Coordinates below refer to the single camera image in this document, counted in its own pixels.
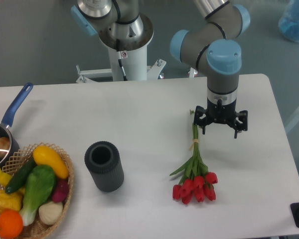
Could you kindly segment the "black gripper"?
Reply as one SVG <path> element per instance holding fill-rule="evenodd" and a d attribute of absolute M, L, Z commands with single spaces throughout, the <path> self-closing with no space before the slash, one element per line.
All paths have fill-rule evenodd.
<path fill-rule="evenodd" d="M 228 105 L 214 104 L 207 100 L 207 110 L 196 106 L 193 123 L 206 133 L 206 126 L 211 123 L 227 124 L 234 129 L 234 138 L 242 131 L 248 130 L 248 111 L 236 112 L 236 100 Z"/>

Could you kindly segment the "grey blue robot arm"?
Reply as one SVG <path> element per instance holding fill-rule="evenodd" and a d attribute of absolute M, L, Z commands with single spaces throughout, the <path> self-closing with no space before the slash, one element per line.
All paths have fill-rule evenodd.
<path fill-rule="evenodd" d="M 235 38 L 250 24 L 241 5 L 228 0 L 198 0 L 206 20 L 198 32 L 178 31 L 169 50 L 178 61 L 207 77 L 207 106 L 197 106 L 194 124 L 226 124 L 236 133 L 248 129 L 248 112 L 236 111 L 241 47 Z M 153 37 L 151 20 L 136 0 L 79 0 L 71 14 L 88 35 L 98 35 L 107 47 L 114 81 L 141 81 L 150 76 L 147 46 Z"/>

